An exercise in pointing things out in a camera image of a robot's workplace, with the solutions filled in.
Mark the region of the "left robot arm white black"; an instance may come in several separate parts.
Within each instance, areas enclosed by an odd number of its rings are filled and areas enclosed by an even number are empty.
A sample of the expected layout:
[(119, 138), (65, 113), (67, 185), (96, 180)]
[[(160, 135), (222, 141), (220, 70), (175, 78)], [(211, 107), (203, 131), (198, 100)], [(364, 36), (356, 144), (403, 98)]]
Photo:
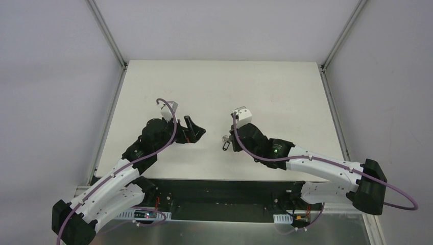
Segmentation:
[(172, 143), (196, 143), (206, 133), (190, 116), (179, 120), (154, 118), (122, 154), (114, 168), (79, 196), (59, 200), (52, 210), (56, 243), (90, 244), (96, 234), (123, 211), (136, 205), (157, 205), (156, 186), (142, 174)]

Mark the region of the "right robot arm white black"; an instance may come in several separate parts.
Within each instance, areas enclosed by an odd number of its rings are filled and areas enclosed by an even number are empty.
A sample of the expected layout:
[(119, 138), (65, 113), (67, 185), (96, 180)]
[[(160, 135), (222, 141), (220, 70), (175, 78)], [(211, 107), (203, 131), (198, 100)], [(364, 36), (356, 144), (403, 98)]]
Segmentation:
[(316, 203), (351, 203), (357, 210), (371, 215), (383, 212), (386, 187), (376, 182), (387, 182), (379, 163), (341, 161), (325, 157), (292, 142), (267, 138), (260, 129), (248, 123), (232, 126), (230, 140), (235, 152), (249, 151), (255, 162), (268, 168), (307, 173), (322, 179), (322, 184), (303, 181), (301, 190), (290, 195), (296, 209)]

